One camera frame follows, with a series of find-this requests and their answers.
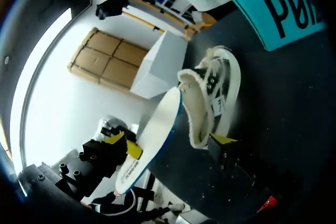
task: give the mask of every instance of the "shoe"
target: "shoe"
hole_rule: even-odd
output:
[[[185,205],[181,203],[181,204],[169,205],[168,207],[171,212],[178,212],[178,211],[182,211],[185,208]]]
[[[193,18],[194,23],[198,25],[213,25],[214,23],[216,23],[216,20],[211,15],[204,12],[193,11],[191,12],[191,17]]]
[[[207,148],[210,133],[227,136],[229,131],[240,87],[239,64],[229,49],[217,46],[208,49],[194,69],[183,69],[177,75],[188,115],[190,144]],[[227,92],[223,92],[224,84],[228,84]],[[220,114],[214,113],[214,101],[223,103]]]

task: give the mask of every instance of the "window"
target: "window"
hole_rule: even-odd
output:
[[[8,157],[12,159],[12,154],[10,153],[11,151],[9,150],[9,147],[8,147],[7,139],[5,136],[5,132],[4,132],[4,128],[2,126],[1,120],[0,120],[0,143],[3,149],[5,150],[5,152],[7,153]]]

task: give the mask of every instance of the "teal sign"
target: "teal sign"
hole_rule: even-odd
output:
[[[233,0],[272,51],[325,28],[311,0]]]

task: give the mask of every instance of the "human hand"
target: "human hand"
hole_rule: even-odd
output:
[[[120,194],[119,194],[117,191],[114,191],[113,194],[114,194],[116,197],[120,196]]]

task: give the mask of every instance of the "cardboard box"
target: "cardboard box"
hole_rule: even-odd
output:
[[[94,28],[74,53],[68,69],[87,80],[131,95],[147,50]]]
[[[268,51],[325,28],[311,0],[233,0]]]

